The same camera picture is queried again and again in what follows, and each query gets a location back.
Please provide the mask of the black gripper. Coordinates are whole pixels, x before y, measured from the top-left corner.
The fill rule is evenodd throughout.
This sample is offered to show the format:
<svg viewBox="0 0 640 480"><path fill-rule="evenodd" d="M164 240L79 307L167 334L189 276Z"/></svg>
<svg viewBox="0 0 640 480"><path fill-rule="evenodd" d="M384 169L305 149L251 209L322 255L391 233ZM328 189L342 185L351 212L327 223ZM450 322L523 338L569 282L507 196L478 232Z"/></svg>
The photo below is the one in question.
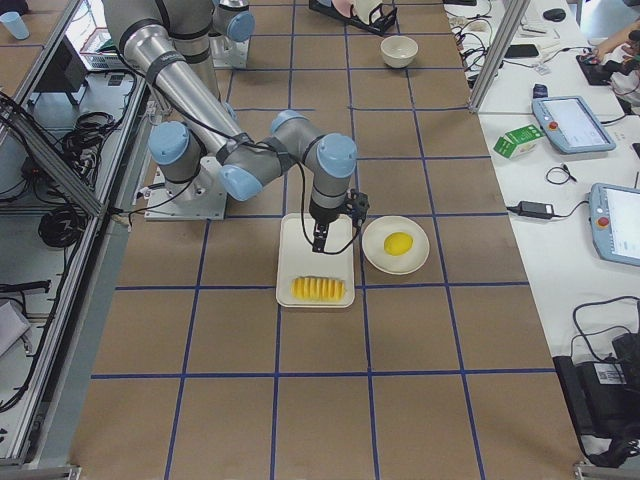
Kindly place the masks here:
<svg viewBox="0 0 640 480"><path fill-rule="evenodd" d="M340 214L346 214L347 207L346 205L341 205L335 208L325 208L317 203L311 203L309 212L315 221L312 251L314 253L323 253L324 239L328 237L329 225L336 221Z"/></svg>

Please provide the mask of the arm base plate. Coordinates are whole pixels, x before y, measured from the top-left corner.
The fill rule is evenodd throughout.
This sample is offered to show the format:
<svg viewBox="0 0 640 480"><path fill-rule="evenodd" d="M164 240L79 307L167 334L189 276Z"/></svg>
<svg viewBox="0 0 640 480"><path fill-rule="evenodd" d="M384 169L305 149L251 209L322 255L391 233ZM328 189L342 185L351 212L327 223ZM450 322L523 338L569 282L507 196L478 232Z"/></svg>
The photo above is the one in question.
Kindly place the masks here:
<svg viewBox="0 0 640 480"><path fill-rule="evenodd" d="M148 209L143 212L149 221L223 220L227 192L219 182L221 166L212 156L202 157L200 171L189 187L167 183L159 166L155 183L163 183L148 195Z"/></svg>
<svg viewBox="0 0 640 480"><path fill-rule="evenodd" d="M245 69L250 41L235 42L224 36L209 37L211 54L216 69Z"/></svg>

